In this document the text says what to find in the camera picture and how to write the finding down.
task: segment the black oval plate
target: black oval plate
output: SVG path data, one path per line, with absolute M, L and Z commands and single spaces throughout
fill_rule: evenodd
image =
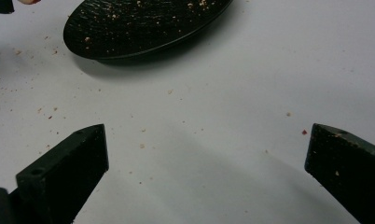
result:
M 145 55 L 179 43 L 217 18 L 232 0 L 86 0 L 69 17 L 65 45 L 94 60 Z

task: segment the white surface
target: white surface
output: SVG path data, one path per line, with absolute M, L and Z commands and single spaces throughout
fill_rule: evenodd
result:
M 375 0 L 235 0 L 124 64 L 66 48 L 78 4 L 0 15 L 0 187 L 104 123 L 110 171 L 76 223 L 356 223 L 303 165 L 315 122 L 375 144 Z

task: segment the white table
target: white table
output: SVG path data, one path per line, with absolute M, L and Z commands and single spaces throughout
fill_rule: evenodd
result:
M 235 0 L 184 45 L 118 64 L 64 45 L 79 3 L 0 15 L 0 187 L 104 123 L 110 170 L 76 223 L 357 223 L 304 162 L 313 123 L 375 145 L 375 0 Z

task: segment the small hole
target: small hole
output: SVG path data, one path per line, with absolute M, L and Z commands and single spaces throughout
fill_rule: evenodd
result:
M 41 175 L 43 171 L 44 170 L 42 168 L 36 168 L 33 171 L 31 171 L 31 175 Z

